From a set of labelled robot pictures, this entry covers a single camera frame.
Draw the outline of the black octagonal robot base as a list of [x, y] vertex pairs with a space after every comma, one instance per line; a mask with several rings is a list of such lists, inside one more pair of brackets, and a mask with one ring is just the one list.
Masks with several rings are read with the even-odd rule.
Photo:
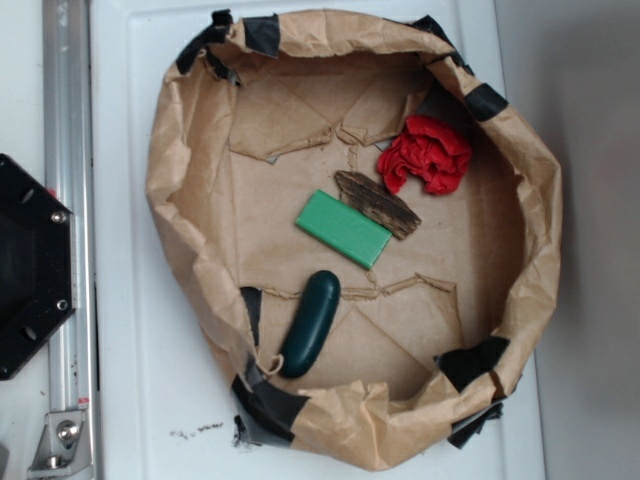
[[31, 360], [75, 311], [73, 213], [1, 156], [1, 379]]

